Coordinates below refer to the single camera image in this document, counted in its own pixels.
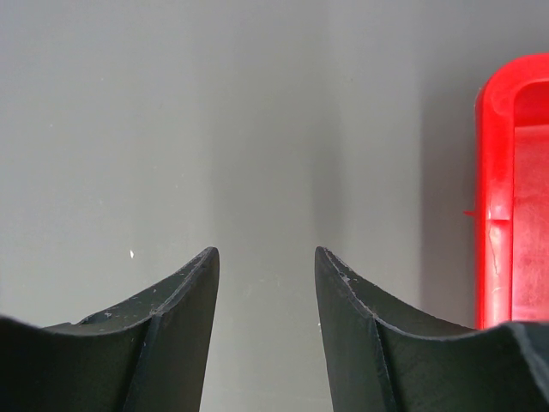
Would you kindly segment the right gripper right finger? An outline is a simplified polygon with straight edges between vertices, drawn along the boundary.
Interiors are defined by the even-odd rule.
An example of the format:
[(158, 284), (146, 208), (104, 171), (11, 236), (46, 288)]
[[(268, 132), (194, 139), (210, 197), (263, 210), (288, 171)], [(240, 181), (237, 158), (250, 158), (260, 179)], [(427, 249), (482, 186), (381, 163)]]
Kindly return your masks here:
[(324, 247), (315, 283), (334, 410), (547, 410), (547, 324), (475, 330), (435, 318)]

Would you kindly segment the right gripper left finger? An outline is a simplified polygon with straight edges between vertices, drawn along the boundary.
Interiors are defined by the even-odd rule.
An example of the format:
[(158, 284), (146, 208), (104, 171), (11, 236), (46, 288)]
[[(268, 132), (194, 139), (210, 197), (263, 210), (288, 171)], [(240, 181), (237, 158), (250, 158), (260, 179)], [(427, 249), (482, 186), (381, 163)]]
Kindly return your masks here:
[(197, 411), (218, 295), (209, 247), (81, 322), (1, 319), (4, 411)]

